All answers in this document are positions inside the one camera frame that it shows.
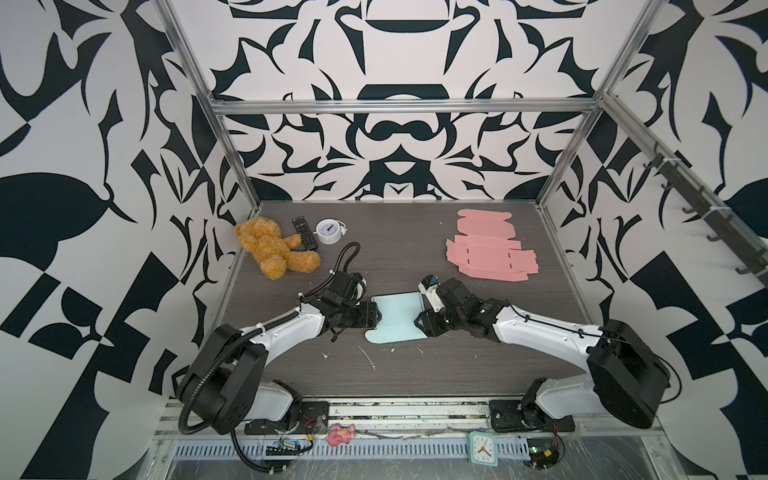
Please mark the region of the light blue paper box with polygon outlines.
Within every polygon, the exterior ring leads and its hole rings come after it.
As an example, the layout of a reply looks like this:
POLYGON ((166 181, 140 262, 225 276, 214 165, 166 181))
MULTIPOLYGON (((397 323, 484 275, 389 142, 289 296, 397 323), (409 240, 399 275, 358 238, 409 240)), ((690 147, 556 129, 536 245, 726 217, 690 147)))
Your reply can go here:
POLYGON ((389 344, 425 339, 426 335, 415 325, 418 316, 425 310, 421 293, 400 293, 372 298, 381 319, 374 329, 365 332, 365 338, 372 344, 389 344))

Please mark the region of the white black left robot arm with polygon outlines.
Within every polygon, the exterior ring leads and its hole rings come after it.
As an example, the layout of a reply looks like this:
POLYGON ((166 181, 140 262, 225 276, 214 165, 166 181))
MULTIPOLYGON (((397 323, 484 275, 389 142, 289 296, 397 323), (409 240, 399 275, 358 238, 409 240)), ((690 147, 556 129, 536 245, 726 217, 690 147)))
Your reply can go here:
POLYGON ((182 404, 177 428, 183 435, 208 428, 229 436, 238 458, 251 470, 276 475, 288 470, 295 457, 312 450, 305 445, 279 447, 278 459, 258 461, 238 440, 237 428, 250 412, 257 419, 276 422, 287 429, 300 423, 301 395, 281 381, 265 383, 262 374, 274 359, 326 332, 334 338, 348 329, 372 329, 381 319, 376 303, 365 299, 366 281, 348 268, 358 255, 357 242, 345 245, 330 275, 306 294, 298 294, 289 311, 237 329, 217 327, 175 389, 182 404))

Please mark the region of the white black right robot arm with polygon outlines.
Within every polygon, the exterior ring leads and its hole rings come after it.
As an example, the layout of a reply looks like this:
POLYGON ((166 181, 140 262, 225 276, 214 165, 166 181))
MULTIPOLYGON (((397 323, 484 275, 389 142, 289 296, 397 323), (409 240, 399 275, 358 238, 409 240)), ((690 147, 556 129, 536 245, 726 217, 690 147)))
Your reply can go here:
POLYGON ((563 360, 580 374, 533 381, 516 401, 490 402, 500 433, 572 432, 580 415, 610 414, 637 429, 655 421, 675 371, 626 323, 597 326, 538 315, 508 300, 481 299, 458 279, 427 276, 419 291, 428 305, 414 324, 428 337, 463 330, 475 338, 517 345, 563 360))

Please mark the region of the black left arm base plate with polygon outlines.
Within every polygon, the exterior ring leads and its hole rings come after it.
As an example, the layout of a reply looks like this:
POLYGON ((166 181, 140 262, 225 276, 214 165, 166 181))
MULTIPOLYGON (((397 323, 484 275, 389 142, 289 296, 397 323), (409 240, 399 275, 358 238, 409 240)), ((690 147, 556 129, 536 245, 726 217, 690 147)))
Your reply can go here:
POLYGON ((282 419, 252 420, 245 425, 244 431, 251 436, 324 434, 329 415, 329 402, 302 401, 301 404, 292 405, 282 419))

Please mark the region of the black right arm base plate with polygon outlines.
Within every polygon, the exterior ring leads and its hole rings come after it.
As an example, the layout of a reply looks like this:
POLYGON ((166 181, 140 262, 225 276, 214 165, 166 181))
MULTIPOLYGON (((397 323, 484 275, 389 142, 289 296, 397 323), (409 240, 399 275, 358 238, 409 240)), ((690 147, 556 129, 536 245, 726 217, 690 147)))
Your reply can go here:
POLYGON ((490 425, 497 433, 557 432, 571 433, 576 429, 572 416, 552 419, 535 404, 523 400, 490 400, 490 425))

